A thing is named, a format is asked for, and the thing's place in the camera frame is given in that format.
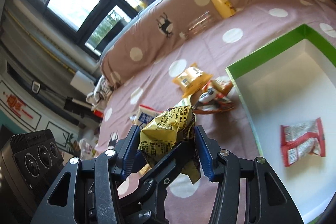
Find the box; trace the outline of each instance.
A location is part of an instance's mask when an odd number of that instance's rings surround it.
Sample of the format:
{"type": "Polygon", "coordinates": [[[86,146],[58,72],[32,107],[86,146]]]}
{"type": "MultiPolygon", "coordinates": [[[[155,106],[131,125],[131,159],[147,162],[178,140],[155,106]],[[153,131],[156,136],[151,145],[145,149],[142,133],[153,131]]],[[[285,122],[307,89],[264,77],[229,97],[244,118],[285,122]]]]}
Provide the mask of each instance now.
{"type": "Polygon", "coordinates": [[[336,191],[336,49],[301,25],[226,69],[260,155],[273,167],[303,220],[320,215],[336,191]],[[321,117],[326,157],[284,167],[280,125],[321,117]]]}

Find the blue gripper pad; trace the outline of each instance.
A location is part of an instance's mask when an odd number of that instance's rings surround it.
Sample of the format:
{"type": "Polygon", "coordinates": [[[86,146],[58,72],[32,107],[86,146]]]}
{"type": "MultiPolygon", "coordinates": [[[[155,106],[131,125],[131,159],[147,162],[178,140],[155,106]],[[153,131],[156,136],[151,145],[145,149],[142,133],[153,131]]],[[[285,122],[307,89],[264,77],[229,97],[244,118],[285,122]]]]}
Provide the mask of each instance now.
{"type": "Polygon", "coordinates": [[[135,155],[138,150],[140,140],[140,128],[133,125],[127,134],[127,137],[120,140],[115,150],[118,153],[118,159],[114,174],[117,175],[122,181],[131,174],[135,155]]]}
{"type": "Polygon", "coordinates": [[[218,167],[217,153],[221,147],[215,140],[208,138],[202,126],[195,127],[195,143],[204,175],[211,182],[218,181],[215,169],[218,167]]]}

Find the camera lens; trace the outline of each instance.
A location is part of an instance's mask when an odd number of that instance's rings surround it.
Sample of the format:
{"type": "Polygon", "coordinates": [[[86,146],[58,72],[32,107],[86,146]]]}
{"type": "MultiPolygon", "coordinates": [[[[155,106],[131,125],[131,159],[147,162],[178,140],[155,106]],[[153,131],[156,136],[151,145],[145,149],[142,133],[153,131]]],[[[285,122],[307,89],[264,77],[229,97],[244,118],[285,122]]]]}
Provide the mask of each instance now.
{"type": "Polygon", "coordinates": [[[40,169],[37,165],[35,158],[31,154],[27,154],[25,157],[26,167],[31,175],[37,177],[40,173],[40,169]]]}
{"type": "Polygon", "coordinates": [[[58,149],[54,143],[50,143],[51,153],[57,158],[58,157],[58,149]]]}
{"type": "Polygon", "coordinates": [[[45,148],[44,145],[41,145],[38,148],[38,152],[40,160],[43,163],[43,165],[49,168],[51,166],[51,158],[48,150],[45,148]]]}

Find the teal wall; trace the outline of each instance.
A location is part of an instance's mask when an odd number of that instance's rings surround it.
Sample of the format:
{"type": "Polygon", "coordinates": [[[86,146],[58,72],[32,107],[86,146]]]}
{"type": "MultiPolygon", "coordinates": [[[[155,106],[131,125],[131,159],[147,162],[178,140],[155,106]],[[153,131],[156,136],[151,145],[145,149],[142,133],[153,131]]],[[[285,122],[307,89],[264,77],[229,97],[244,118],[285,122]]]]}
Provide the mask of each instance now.
{"type": "Polygon", "coordinates": [[[26,133],[25,130],[21,129],[10,118],[8,118],[5,113],[3,113],[0,110],[0,128],[3,125],[6,126],[9,130],[11,130],[11,132],[13,132],[14,134],[26,133]]]}

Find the pink bedsheet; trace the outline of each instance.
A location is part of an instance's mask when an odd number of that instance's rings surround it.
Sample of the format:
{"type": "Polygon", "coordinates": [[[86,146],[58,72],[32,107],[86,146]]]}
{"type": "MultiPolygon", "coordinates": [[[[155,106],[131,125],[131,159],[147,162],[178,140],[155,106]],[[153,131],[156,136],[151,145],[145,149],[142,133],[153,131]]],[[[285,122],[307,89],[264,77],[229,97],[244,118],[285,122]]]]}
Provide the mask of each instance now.
{"type": "MultiPolygon", "coordinates": [[[[112,133],[117,132],[119,139],[127,135],[131,127],[129,114],[139,104],[157,110],[173,107],[181,99],[182,91],[171,82],[172,77],[193,62],[214,77],[227,76],[225,68],[228,65],[303,23],[336,46],[336,5],[331,0],[230,1],[239,8],[235,16],[219,22],[156,60],[113,93],[101,125],[99,153],[107,149],[112,133]]],[[[208,136],[217,140],[222,148],[238,157],[254,159],[258,150],[246,114],[234,91],[229,97],[236,105],[235,110],[198,115],[197,124],[201,124],[208,136]]],[[[138,186],[138,178],[138,174],[132,174],[120,186],[120,196],[131,193],[138,186]]],[[[209,182],[203,173],[195,185],[191,185],[189,178],[181,174],[167,188],[166,218],[172,224],[208,223],[216,189],[217,183],[209,182]]],[[[240,198],[243,203],[244,190],[242,184],[240,198]]],[[[244,222],[244,206],[240,205],[237,223],[244,222]]]]}

